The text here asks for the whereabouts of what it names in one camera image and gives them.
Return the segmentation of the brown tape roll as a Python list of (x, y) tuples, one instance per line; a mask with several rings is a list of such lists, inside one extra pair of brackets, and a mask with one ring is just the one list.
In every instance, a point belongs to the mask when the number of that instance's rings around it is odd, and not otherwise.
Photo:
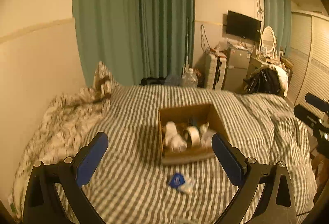
[(183, 137), (188, 148), (198, 147), (200, 145), (200, 132), (195, 126), (188, 126), (183, 131)]

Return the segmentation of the white black plush toy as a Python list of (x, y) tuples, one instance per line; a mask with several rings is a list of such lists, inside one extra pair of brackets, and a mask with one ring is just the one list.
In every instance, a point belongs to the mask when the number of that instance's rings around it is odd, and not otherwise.
[(163, 144), (166, 149), (173, 153), (181, 153), (187, 149), (187, 143), (178, 133), (176, 124), (173, 121), (167, 122), (163, 131)]

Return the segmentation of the dark clothes on chair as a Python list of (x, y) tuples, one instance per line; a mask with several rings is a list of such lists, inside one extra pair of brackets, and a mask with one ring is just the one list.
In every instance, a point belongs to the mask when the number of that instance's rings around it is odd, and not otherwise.
[(273, 64), (258, 68), (244, 79), (246, 94), (266, 93), (286, 97), (288, 93), (287, 71)]

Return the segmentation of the white louvred wardrobe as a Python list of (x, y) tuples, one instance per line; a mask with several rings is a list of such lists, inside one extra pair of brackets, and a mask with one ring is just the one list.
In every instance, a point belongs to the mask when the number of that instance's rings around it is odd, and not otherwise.
[(323, 118), (324, 113), (305, 100), (307, 93), (328, 100), (328, 17), (311, 12), (292, 12), (291, 42), (288, 59), (293, 75), (287, 100), (303, 105)]

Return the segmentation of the white oval vanity mirror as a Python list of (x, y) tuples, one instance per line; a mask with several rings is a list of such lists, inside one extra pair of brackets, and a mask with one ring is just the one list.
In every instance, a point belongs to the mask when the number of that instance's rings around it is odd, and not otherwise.
[(260, 39), (260, 51), (264, 54), (273, 53), (277, 43), (277, 37), (271, 26), (264, 28)]

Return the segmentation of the grey checked bed cover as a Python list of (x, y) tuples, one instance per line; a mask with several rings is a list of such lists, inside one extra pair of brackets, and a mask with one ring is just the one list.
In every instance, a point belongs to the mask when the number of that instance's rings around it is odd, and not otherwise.
[[(84, 192), (106, 223), (213, 223), (233, 198), (236, 187), (217, 159), (163, 166), (158, 111), (165, 107), (213, 104), (230, 143), (260, 163), (287, 165), (294, 188), (298, 222), (313, 207), (316, 181), (308, 132), (284, 99), (276, 95), (237, 95), (169, 86), (119, 86), (110, 109), (88, 132), (108, 135), (106, 154)], [(193, 178), (191, 194), (171, 188), (175, 173)]]

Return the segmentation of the clear plastic lid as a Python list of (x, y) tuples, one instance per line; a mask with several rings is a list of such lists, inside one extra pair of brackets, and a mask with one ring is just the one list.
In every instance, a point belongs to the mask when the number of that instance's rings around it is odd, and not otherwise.
[(212, 137), (216, 134), (216, 131), (209, 128), (209, 122), (200, 126), (200, 145), (203, 148), (210, 148), (212, 143)]

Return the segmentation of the small blue packet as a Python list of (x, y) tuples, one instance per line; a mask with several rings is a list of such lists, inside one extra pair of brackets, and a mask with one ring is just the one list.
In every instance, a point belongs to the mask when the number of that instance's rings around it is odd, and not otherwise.
[(169, 186), (174, 189), (178, 189), (185, 184), (185, 178), (181, 173), (175, 173), (169, 180)]

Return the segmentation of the green curtain right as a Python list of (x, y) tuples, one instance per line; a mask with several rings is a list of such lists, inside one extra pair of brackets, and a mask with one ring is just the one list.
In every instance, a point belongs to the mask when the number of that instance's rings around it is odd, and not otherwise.
[(276, 51), (288, 56), (291, 42), (291, 0), (264, 0), (264, 26), (270, 26), (277, 37)]

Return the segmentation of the green curtain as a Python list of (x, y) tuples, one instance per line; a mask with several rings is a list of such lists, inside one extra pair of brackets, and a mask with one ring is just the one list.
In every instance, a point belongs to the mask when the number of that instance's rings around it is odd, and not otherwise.
[(264, 26), (270, 26), (277, 37), (276, 51), (288, 56), (291, 42), (291, 0), (264, 0)]
[(195, 0), (73, 0), (73, 16), (88, 85), (99, 62), (123, 85), (193, 62)]

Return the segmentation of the white suitcase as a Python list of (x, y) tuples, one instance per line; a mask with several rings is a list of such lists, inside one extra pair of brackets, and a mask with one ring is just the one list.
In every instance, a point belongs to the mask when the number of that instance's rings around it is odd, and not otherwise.
[(219, 56), (210, 52), (205, 59), (205, 85), (206, 89), (220, 91), (224, 83), (226, 71), (226, 55), (220, 52)]

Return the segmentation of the brown cardboard box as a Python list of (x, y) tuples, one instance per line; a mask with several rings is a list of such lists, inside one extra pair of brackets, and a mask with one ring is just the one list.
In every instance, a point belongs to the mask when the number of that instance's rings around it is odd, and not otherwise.
[(228, 138), (213, 104), (168, 107), (158, 111), (160, 155), (164, 166), (212, 158), (211, 139), (215, 134)]

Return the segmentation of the checked pillow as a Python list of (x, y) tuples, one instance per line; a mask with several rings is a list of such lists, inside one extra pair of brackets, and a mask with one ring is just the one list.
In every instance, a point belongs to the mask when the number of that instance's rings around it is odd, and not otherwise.
[(94, 73), (93, 89), (97, 100), (109, 99), (112, 93), (120, 86), (107, 66), (99, 61)]

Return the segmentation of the green curtain left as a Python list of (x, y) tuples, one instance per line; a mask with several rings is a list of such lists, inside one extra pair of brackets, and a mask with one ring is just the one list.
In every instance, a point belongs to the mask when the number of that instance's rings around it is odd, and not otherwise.
[(99, 62), (123, 85), (193, 62), (195, 0), (73, 0), (73, 16), (88, 85)]

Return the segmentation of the black wall television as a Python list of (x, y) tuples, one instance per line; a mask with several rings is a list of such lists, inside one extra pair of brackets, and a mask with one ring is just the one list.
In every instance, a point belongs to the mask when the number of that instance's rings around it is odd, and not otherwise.
[(226, 34), (259, 42), (261, 23), (260, 20), (229, 10), (226, 19)]

